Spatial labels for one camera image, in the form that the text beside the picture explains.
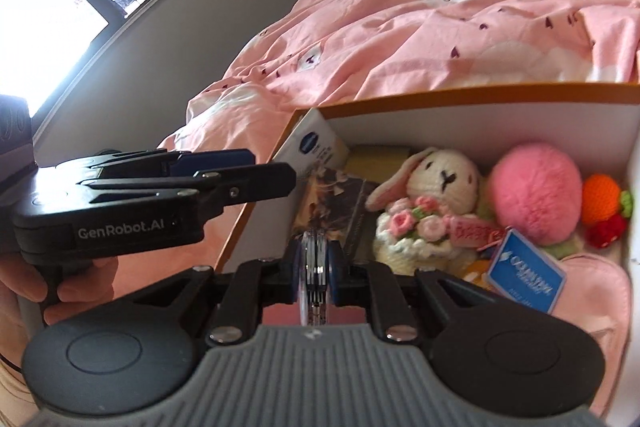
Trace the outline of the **person left hand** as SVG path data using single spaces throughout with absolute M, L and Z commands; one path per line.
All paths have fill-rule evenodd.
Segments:
M 66 277 L 58 285 L 57 305 L 48 306 L 44 321 L 51 325 L 74 314 L 106 303 L 113 295 L 113 283 L 118 268 L 117 258 L 93 260 L 86 271 Z M 17 298 L 42 303 L 48 295 L 43 277 L 20 254 L 1 255 L 1 320 L 11 326 L 21 325 Z

